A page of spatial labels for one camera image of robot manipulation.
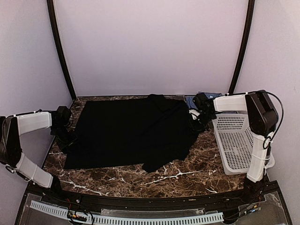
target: blue cloth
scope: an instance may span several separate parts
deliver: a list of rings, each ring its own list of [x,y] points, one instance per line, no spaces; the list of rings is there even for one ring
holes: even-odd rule
[[[209,93],[209,92],[203,92],[207,98],[216,98],[216,97],[220,97],[222,96],[221,93]],[[189,108],[194,108],[197,109],[197,107],[195,106],[194,102],[193,102],[193,98],[194,96],[186,96],[186,102]]]

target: folded garment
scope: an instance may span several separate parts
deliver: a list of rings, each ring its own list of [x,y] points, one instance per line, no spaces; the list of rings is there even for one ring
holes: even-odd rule
[[[221,93],[210,93],[210,92],[203,92],[207,98],[216,98],[216,97],[220,97],[222,96]],[[197,109],[197,107],[195,106],[194,102],[193,102],[193,98],[194,96],[186,96],[186,102],[188,107],[191,109]]]
[[[174,159],[184,160],[198,137],[182,100],[162,95],[88,101],[69,149],[65,169],[143,164],[153,172]]]

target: black beam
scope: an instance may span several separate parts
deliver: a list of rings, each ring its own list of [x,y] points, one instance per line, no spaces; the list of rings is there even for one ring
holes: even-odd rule
[[[250,33],[250,28],[251,28],[251,22],[252,22],[252,17],[253,17],[253,11],[254,11],[254,3],[255,0],[249,0],[248,2],[248,9],[247,9],[247,15],[246,15],[246,22],[245,22],[245,27],[244,27],[244,33],[243,33],[243,38],[242,42],[240,44],[240,52],[238,56],[238,60],[235,65],[235,70],[232,76],[231,84],[228,93],[232,94],[234,93],[236,84],[239,79],[240,75],[240,69],[243,64],[245,52],[246,52],[246,47],[248,43],[248,38],[249,38],[249,33]]]
[[[55,16],[53,0],[47,0],[47,5],[48,5],[48,12],[49,12],[49,17],[50,17],[52,33],[53,33],[53,37],[54,37],[54,41],[55,41],[55,45],[56,45],[56,50],[57,50],[58,57],[60,59],[61,69],[64,74],[64,77],[65,77],[65,80],[67,83],[67,88],[69,89],[71,98],[74,101],[76,99],[76,94],[75,94],[75,90],[72,85],[71,77],[70,77],[68,67],[66,64],[65,55],[62,50],[62,45],[61,45],[61,41],[60,41],[60,34],[58,31],[58,27],[57,27],[57,21],[56,21],[56,16]]]

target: white panel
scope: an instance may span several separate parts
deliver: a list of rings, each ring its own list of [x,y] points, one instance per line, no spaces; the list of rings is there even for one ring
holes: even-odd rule
[[[0,0],[0,115],[70,105],[46,0]],[[53,137],[43,129],[21,137],[26,156],[42,165]],[[27,183],[0,165],[0,224],[15,223]]]
[[[56,0],[78,96],[227,92],[247,0]]]
[[[293,224],[300,224],[300,1],[256,1],[247,52],[236,92],[266,89],[285,107],[282,127],[274,138],[276,160],[268,169],[278,180]],[[276,99],[275,107],[281,114]]]

